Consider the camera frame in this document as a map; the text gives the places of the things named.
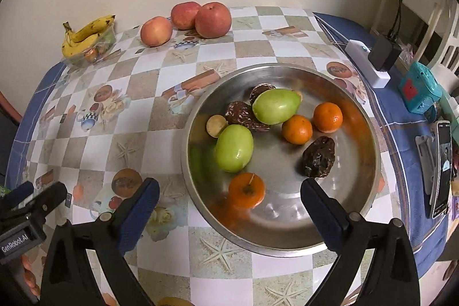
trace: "stainless steel bowl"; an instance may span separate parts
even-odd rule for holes
[[[206,122],[214,114],[224,115],[232,101],[248,102],[250,90],[263,82],[300,91],[303,101],[298,113],[307,118],[312,118],[314,108],[322,102],[339,105],[343,126],[329,134],[336,143],[336,161],[330,174],[318,183],[346,211],[366,215],[380,177],[380,152],[373,126],[347,91],[325,75],[297,65],[269,63],[239,69],[204,93],[184,130],[182,169],[186,187],[206,221],[240,247],[277,257],[316,253],[325,249],[325,245],[301,203],[299,191],[305,178],[295,170],[310,142],[304,146],[287,143],[282,138],[281,125],[272,126],[269,132],[253,133],[253,156],[245,171],[264,180],[263,202],[243,216],[231,213],[219,221],[212,214],[235,174],[216,166],[213,158],[216,139],[207,134]],[[315,130],[311,141],[320,135],[323,134]]]

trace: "power strip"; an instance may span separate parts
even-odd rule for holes
[[[370,86],[373,88],[384,88],[387,82],[391,80],[389,73],[385,71],[377,71],[368,60],[370,50],[361,41],[350,39],[344,49],[353,63],[360,69],[363,76],[367,79]]]

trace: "blue gripper pad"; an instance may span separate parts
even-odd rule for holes
[[[334,198],[328,197],[315,179],[303,181],[301,202],[306,208],[327,248],[339,254],[344,245],[343,235],[349,228],[347,213]]]
[[[28,196],[34,193],[34,185],[31,182],[24,182],[3,197],[4,202],[10,209],[19,205]]]
[[[159,201],[159,183],[153,178],[145,181],[148,186],[129,211],[118,232],[118,251],[122,256],[134,249]]]

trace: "black power adapter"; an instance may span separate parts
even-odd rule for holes
[[[397,42],[389,41],[385,35],[380,33],[368,54],[368,60],[377,71],[389,71],[401,52],[402,49]]]

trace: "banana bunch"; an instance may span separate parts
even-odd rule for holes
[[[65,39],[62,54],[66,58],[81,53],[91,47],[100,35],[115,21],[115,15],[100,17],[89,23],[78,32],[74,32],[69,23],[64,23]]]

